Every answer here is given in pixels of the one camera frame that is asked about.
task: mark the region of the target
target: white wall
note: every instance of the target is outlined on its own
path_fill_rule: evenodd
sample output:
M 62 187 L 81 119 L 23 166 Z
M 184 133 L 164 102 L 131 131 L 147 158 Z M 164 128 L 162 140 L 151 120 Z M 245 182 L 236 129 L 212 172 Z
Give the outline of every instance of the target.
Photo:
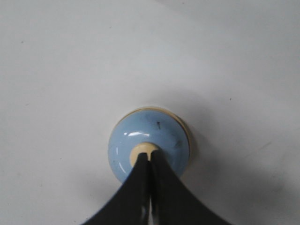
M 1 0 L 0 224 L 80 224 L 116 122 L 178 114 L 182 177 L 236 225 L 300 224 L 300 1 Z

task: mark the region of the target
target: black object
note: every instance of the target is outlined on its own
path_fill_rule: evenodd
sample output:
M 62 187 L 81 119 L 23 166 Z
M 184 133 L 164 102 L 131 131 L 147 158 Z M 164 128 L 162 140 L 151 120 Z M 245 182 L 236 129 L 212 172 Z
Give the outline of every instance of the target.
M 106 206 L 83 225 L 147 225 L 151 197 L 156 225 L 230 225 L 181 183 L 161 150 L 141 153 L 131 174 Z

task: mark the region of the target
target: white surface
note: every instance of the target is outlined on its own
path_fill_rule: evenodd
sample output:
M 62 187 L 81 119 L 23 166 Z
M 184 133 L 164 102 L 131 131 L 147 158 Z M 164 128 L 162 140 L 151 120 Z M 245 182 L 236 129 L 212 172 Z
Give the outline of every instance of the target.
M 156 105 L 182 177 L 236 225 L 300 224 L 300 1 L 0 0 L 0 224 L 80 224 L 120 183 L 116 122 Z

